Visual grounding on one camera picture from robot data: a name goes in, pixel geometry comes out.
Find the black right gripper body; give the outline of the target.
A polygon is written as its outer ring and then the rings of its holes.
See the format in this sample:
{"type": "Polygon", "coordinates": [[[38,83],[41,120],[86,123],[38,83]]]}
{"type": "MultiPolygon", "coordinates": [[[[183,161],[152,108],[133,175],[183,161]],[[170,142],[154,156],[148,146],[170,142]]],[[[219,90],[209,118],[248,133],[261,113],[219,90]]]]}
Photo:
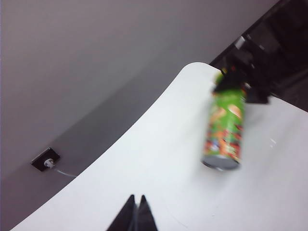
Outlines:
{"type": "Polygon", "coordinates": [[[271,58],[250,36],[240,36],[233,44],[235,51],[226,57],[228,85],[271,85],[271,58]]]}

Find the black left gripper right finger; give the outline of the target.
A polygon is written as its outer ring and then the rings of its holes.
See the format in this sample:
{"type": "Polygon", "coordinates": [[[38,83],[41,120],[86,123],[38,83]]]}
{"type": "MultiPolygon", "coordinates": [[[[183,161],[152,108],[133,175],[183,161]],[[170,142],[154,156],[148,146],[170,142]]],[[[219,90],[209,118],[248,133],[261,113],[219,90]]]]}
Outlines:
{"type": "Polygon", "coordinates": [[[134,212],[134,230],[135,231],[158,231],[151,208],[145,195],[141,196],[139,205],[134,212]]]}

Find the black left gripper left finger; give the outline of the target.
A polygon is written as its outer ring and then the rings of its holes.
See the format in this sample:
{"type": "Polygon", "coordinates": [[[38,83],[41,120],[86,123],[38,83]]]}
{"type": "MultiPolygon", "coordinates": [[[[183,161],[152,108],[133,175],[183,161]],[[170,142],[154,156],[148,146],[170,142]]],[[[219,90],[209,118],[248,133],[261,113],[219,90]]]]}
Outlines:
{"type": "Polygon", "coordinates": [[[107,231],[130,231],[133,226],[135,205],[135,197],[132,194],[118,212],[107,231]]]}

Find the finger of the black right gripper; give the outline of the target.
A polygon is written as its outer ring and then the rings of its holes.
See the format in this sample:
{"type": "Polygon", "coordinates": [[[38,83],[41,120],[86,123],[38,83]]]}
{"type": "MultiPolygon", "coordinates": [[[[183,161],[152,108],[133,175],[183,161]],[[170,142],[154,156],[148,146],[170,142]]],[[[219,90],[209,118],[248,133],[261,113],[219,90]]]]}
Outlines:
{"type": "Polygon", "coordinates": [[[245,82],[245,74],[242,72],[219,72],[215,78],[213,94],[225,92],[227,90],[242,90],[245,82]]]}
{"type": "Polygon", "coordinates": [[[268,104],[270,92],[264,86],[251,85],[245,83],[246,99],[245,102],[249,104],[268,104]]]}

